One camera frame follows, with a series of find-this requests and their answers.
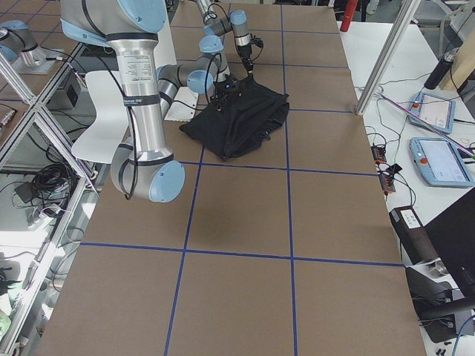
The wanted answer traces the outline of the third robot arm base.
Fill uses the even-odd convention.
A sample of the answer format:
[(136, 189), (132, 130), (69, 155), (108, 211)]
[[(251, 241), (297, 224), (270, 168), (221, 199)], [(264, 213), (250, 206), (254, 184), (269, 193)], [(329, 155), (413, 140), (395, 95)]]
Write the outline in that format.
[(53, 62), (47, 60), (47, 51), (20, 20), (1, 23), (1, 54), (20, 74), (46, 75), (53, 67)]

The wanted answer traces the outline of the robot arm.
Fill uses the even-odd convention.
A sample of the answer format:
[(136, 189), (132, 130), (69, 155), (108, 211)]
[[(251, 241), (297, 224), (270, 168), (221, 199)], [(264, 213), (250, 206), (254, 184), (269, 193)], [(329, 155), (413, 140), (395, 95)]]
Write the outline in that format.
[(163, 119), (179, 88), (207, 93), (229, 74), (220, 37), (200, 40), (196, 62), (158, 69), (154, 51), (158, 33), (168, 24), (164, 1), (62, 1), (61, 23), (67, 37), (109, 47), (117, 57), (116, 84), (130, 136), (112, 159), (114, 186), (127, 199), (174, 200), (184, 185), (185, 169), (167, 146)]
[(202, 16), (206, 35), (223, 36), (229, 32), (233, 33), (237, 54), (248, 76), (252, 76), (254, 71), (252, 34), (249, 32), (246, 12), (235, 10), (230, 14), (224, 13), (224, 17), (220, 18), (210, 1), (197, 0), (194, 3)]

